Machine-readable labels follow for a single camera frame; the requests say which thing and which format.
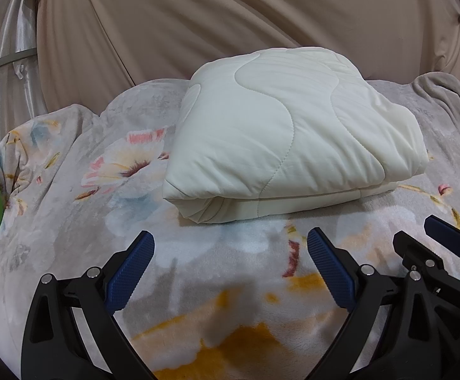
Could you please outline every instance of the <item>quilt stitching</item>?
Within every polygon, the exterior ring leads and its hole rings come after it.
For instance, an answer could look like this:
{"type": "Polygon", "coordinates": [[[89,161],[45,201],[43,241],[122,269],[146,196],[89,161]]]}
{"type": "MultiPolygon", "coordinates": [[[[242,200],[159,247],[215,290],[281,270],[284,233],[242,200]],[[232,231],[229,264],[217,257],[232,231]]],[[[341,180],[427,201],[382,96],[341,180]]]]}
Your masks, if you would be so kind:
{"type": "MultiPolygon", "coordinates": [[[[279,103],[282,104],[282,106],[285,108],[285,110],[288,112],[288,115],[290,116],[290,119],[291,119],[291,122],[292,122],[292,140],[291,140],[291,143],[290,143],[290,147],[288,148],[285,156],[283,157],[283,159],[281,160],[281,162],[279,163],[279,165],[277,166],[276,168],[276,171],[274,171],[274,173],[272,174],[272,177],[270,178],[269,181],[267,181],[266,185],[262,188],[262,190],[260,190],[260,193],[258,193],[258,199],[260,199],[260,196],[261,194],[264,192],[264,190],[267,188],[267,186],[270,184],[270,182],[273,180],[273,178],[276,176],[277,172],[279,171],[279,169],[281,168],[281,166],[283,165],[284,161],[286,160],[286,157],[288,157],[289,153],[290,153],[290,150],[292,149],[292,146],[293,146],[293,140],[295,139],[295,123],[293,122],[293,116],[290,112],[290,110],[288,109],[288,107],[285,105],[285,103],[283,103],[281,100],[275,98],[275,97],[272,97],[268,94],[265,94],[264,92],[259,92],[257,90],[254,90],[252,88],[248,88],[248,87],[244,87],[243,85],[241,85],[237,79],[235,78],[235,75],[237,74],[237,72],[243,68],[245,65],[251,63],[252,61],[256,60],[257,58],[259,58],[261,56],[261,53],[258,57],[255,57],[253,58],[252,60],[248,61],[246,64],[242,64],[241,67],[239,67],[234,73],[233,73],[233,80],[235,81],[235,83],[237,85],[239,85],[240,87],[246,89],[246,90],[249,90],[249,91],[254,91],[254,92],[257,92],[259,94],[262,94],[264,96],[267,96],[267,97],[270,97],[270,98],[274,98],[275,100],[277,100],[279,103]]],[[[260,204],[257,204],[256,205],[256,215],[259,217],[259,208],[260,208],[260,204]]]]}
{"type": "MultiPolygon", "coordinates": [[[[333,71],[330,67],[328,67],[327,65],[325,65],[325,67],[327,67],[330,71],[333,71]]],[[[335,77],[337,78],[337,85],[333,88],[332,92],[330,93],[330,97],[329,97],[329,101],[330,101],[330,107],[332,108],[332,111],[334,112],[334,115],[335,115],[335,118],[337,118],[337,121],[339,121],[339,123],[345,128],[345,130],[347,131],[347,133],[356,141],[358,142],[365,150],[366,152],[368,152],[371,156],[373,156],[376,161],[379,163],[379,165],[381,166],[381,168],[383,169],[383,173],[385,174],[385,177],[386,177],[386,171],[385,171],[385,168],[383,167],[383,164],[381,164],[381,161],[379,161],[379,159],[373,154],[371,153],[368,148],[366,146],[364,146],[359,139],[357,139],[349,130],[348,128],[343,124],[343,122],[340,120],[339,116],[337,115],[337,112],[335,111],[335,108],[334,108],[334,105],[332,104],[332,96],[334,95],[334,92],[335,92],[335,89],[338,88],[339,84],[341,83],[341,80],[340,78],[337,76],[336,73],[334,73],[335,77]]]]}

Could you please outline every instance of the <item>folded white quilt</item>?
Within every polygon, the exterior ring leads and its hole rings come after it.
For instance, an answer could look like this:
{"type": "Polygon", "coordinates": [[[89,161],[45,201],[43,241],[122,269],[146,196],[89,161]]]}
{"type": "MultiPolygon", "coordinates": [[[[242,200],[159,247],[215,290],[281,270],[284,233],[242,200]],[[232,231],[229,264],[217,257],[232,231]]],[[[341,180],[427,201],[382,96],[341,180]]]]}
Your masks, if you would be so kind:
{"type": "Polygon", "coordinates": [[[219,223],[392,190],[427,162],[413,114],[347,58],[272,48],[193,75],[162,192],[182,216],[219,223]]]}

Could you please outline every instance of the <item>fleece blanket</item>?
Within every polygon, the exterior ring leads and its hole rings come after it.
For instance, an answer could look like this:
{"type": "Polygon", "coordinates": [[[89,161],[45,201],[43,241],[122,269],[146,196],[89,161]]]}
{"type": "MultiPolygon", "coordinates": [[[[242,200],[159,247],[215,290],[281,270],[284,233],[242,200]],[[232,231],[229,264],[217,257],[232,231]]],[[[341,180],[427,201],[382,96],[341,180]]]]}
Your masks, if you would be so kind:
{"type": "MultiPolygon", "coordinates": [[[[337,247],[383,274],[404,275],[393,235],[404,230],[444,258],[423,232],[435,214],[460,228],[460,83],[429,73],[410,85],[371,82],[416,116],[429,153],[420,176],[393,192],[281,216],[197,225],[161,198],[183,80],[118,96],[97,117],[72,105],[10,132],[0,144],[6,209],[0,228],[0,356],[20,373],[28,308],[41,275],[80,276],[141,230],[155,255],[115,314],[160,380],[298,380],[313,369],[347,313],[307,252],[319,226],[337,247]]],[[[105,367],[77,314],[93,361],[105,367]]],[[[356,368],[376,345],[380,314],[356,368]]]]}

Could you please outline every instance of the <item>flower print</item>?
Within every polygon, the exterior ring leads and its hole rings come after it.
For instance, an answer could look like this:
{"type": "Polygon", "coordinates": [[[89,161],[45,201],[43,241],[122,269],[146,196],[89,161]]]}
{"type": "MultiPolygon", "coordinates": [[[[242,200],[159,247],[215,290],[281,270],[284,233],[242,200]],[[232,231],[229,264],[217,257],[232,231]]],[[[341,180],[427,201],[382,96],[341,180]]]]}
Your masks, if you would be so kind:
{"type": "Polygon", "coordinates": [[[44,142],[48,142],[53,135],[59,134],[61,131],[61,124],[56,120],[42,119],[33,120],[29,137],[34,148],[39,148],[44,142]]]}
{"type": "Polygon", "coordinates": [[[54,164],[56,164],[56,160],[58,160],[60,153],[57,152],[54,156],[51,157],[45,168],[52,167],[54,164]]]}
{"type": "Polygon", "coordinates": [[[440,196],[444,196],[444,195],[450,195],[453,189],[447,184],[440,184],[438,187],[438,191],[439,191],[440,196]]]}
{"type": "Polygon", "coordinates": [[[0,224],[0,237],[3,233],[7,233],[14,220],[18,216],[24,215],[28,209],[28,204],[23,199],[11,198],[4,204],[5,211],[3,213],[2,223],[0,224]]]}
{"type": "Polygon", "coordinates": [[[455,220],[455,226],[460,230],[460,214],[454,208],[452,208],[452,216],[455,220]]]}
{"type": "Polygon", "coordinates": [[[283,273],[283,277],[292,277],[295,275],[298,267],[299,249],[300,244],[291,240],[288,240],[290,246],[290,256],[288,257],[288,268],[283,273]]]}
{"type": "Polygon", "coordinates": [[[447,213],[448,212],[448,209],[450,209],[450,206],[447,205],[444,201],[442,201],[442,199],[440,199],[439,197],[433,195],[433,194],[429,194],[427,193],[426,191],[422,190],[421,188],[419,187],[416,187],[416,186],[411,186],[409,184],[399,184],[397,186],[398,188],[405,188],[406,190],[411,190],[411,191],[416,191],[417,193],[420,193],[420,194],[423,194],[423,195],[426,195],[427,197],[429,197],[431,199],[431,201],[443,212],[443,213],[447,213]]]}
{"type": "Polygon", "coordinates": [[[89,165],[82,178],[83,187],[116,185],[149,166],[164,159],[165,128],[129,132],[105,148],[103,154],[89,165]]]}
{"type": "Polygon", "coordinates": [[[87,199],[90,195],[95,194],[98,190],[100,190],[100,187],[97,187],[94,190],[89,190],[84,193],[81,193],[77,197],[75,197],[74,201],[87,199]]]}

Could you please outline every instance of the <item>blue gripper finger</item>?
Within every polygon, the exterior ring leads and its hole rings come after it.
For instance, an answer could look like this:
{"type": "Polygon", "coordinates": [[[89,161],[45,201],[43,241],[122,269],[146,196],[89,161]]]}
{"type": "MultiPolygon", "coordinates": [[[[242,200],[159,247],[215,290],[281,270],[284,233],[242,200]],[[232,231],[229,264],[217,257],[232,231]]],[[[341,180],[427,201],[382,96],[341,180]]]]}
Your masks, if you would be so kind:
{"type": "Polygon", "coordinates": [[[151,233],[143,231],[139,238],[135,247],[107,284],[104,304],[110,314],[125,308],[155,253],[155,239],[151,233]]]}
{"type": "Polygon", "coordinates": [[[351,312],[357,303],[355,281],[339,260],[335,250],[337,249],[318,227],[309,232],[309,255],[316,264],[337,305],[351,312]]]}
{"type": "Polygon", "coordinates": [[[423,225],[427,236],[460,257],[460,230],[436,216],[428,216],[423,225]]]}

